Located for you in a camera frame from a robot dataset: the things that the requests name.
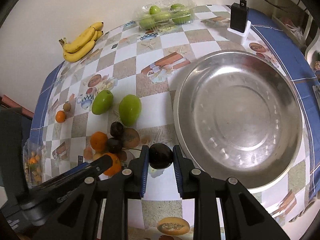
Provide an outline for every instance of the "metal bowl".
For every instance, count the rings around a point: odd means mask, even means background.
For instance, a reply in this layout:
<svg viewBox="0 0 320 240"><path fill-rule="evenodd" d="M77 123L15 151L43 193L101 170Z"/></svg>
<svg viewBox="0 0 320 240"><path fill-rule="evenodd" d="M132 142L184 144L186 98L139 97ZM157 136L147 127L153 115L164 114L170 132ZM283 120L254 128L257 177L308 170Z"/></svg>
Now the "metal bowl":
<svg viewBox="0 0 320 240"><path fill-rule="evenodd" d="M243 51L211 53L188 68L173 107L184 154L214 178L237 178L251 193L280 181L302 137L292 85Z"/></svg>

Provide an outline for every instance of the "yellow banana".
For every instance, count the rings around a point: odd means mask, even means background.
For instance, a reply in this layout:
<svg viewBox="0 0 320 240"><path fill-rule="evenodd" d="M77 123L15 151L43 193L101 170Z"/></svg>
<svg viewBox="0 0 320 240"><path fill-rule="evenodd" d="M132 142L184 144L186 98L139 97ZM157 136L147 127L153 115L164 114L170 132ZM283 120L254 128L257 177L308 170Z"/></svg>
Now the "yellow banana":
<svg viewBox="0 0 320 240"><path fill-rule="evenodd" d="M94 44L95 41L91 40L75 53L68 53L65 50L63 50L63 58L69 62L76 62L82 59L85 55L87 55L89 51L94 47Z"/></svg>
<svg viewBox="0 0 320 240"><path fill-rule="evenodd" d="M101 31L102 27L103 27L103 22L97 22L92 24L90 27L93 27L96 29L96 31Z"/></svg>
<svg viewBox="0 0 320 240"><path fill-rule="evenodd" d="M91 38L91 41L92 41L92 40L96 41L97 38L98 38L98 31L95 31L95 32L94 32L94 35L93 35L92 38Z"/></svg>
<svg viewBox="0 0 320 240"><path fill-rule="evenodd" d="M98 37L96 38L96 40L99 39L102 36L102 34L103 34L103 31L98 31Z"/></svg>
<svg viewBox="0 0 320 240"><path fill-rule="evenodd" d="M85 44L87 44L95 33L94 27L87 28L76 38L72 43L66 43L63 46L63 50L68 53L75 53L79 51Z"/></svg>

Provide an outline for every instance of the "fruit stem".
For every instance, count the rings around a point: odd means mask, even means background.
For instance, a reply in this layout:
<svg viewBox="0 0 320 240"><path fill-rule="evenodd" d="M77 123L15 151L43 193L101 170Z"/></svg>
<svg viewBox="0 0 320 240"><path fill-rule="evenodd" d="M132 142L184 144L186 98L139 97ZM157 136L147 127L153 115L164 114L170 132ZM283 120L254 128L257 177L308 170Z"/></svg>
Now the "fruit stem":
<svg viewBox="0 0 320 240"><path fill-rule="evenodd" d="M136 148L122 148L123 150L136 150L136 151L141 151L139 149L136 149Z"/></svg>

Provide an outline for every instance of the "screw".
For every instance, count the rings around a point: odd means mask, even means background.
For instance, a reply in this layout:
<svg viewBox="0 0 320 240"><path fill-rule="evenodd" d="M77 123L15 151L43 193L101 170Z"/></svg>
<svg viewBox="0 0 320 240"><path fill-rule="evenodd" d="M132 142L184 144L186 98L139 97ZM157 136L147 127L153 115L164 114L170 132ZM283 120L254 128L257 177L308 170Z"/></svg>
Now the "screw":
<svg viewBox="0 0 320 240"><path fill-rule="evenodd" d="M132 170L130 170L130 169L125 169L122 171L123 175L130 175L131 173L132 173Z"/></svg>
<svg viewBox="0 0 320 240"><path fill-rule="evenodd" d="M233 184L233 185L238 183L238 180L236 178L234 178L234 177L229 178L228 181L229 181L230 184Z"/></svg>
<svg viewBox="0 0 320 240"><path fill-rule="evenodd" d="M86 178L84 179L84 182L85 182L86 184L91 184L91 183L94 182L94 178L93 178L93 177L86 177Z"/></svg>
<svg viewBox="0 0 320 240"><path fill-rule="evenodd" d="M201 170L199 170L199 169L193 169L193 170L191 171L191 173L192 173L193 175L200 175Z"/></svg>

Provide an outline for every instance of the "table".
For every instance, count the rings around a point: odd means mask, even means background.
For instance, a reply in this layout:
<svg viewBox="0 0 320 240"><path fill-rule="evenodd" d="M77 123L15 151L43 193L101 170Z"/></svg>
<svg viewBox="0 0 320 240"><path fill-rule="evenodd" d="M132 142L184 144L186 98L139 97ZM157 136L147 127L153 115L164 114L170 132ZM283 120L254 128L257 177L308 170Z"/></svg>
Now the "table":
<svg viewBox="0 0 320 240"><path fill-rule="evenodd" d="M293 82L301 106L303 138L294 166L276 185L254 194L276 221L284 225L299 215L318 192L314 171L320 161L316 154L320 146L316 134L320 119L312 85L319 82L299 49L264 14L250 10L252 27L243 46L224 38L230 19L227 6L198 6L195 16L192 24L147 33L139 30L135 22L128 22L103 35L93 53L85 59L73 64L63 62L49 74L39 96L30 133L32 143L43 145L43 180L77 166L78 156L90 145L90 136L98 130L108 134L111 123L119 119L118 104L127 94L137 95L142 102L141 115L133 128L143 144L163 142L173 147L177 141L172 103L180 77L187 69L184 66L214 51L244 50L271 62ZM164 57L169 60L168 69L157 65ZM113 93L114 105L107 113L96 116L91 106L82 107L85 106L81 104L83 97L91 87L96 90L89 91L93 96L102 89ZM62 110L68 100L71 111L66 121L59 124L54 120L55 113ZM52 152L63 142L67 154L64 160L57 162ZM138 156L138 151L127 151L127 161L123 165ZM129 200L129 233L132 239L148 236L158 240L155 226L159 220L170 216L182 217L192 228L193 205L193 200L181 200L172 166L163 171L149 168L143 200ZM219 216L224 234L221 212ZM176 239L192 239L192 231Z"/></svg>

